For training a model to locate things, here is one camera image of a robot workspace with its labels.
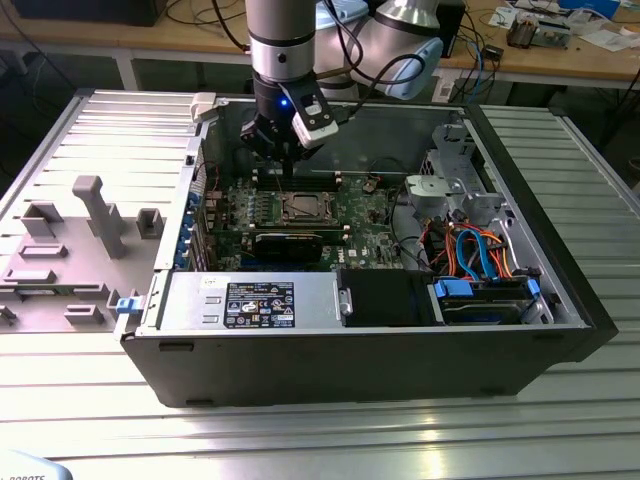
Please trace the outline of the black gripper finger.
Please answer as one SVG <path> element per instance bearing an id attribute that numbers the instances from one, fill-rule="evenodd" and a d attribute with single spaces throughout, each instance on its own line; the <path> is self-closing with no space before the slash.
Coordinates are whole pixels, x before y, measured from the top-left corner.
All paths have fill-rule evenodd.
<path id="1" fill-rule="evenodd" d="M 255 116 L 241 128 L 240 138 L 264 161 L 278 162 L 284 176 L 290 175 L 289 129 L 264 116 Z"/>
<path id="2" fill-rule="evenodd" d="M 294 166 L 297 162 L 308 160 L 315 154 L 315 149 L 308 149 L 304 147 L 300 142 L 291 143 L 288 145 L 288 175 L 292 176 L 294 173 Z"/>

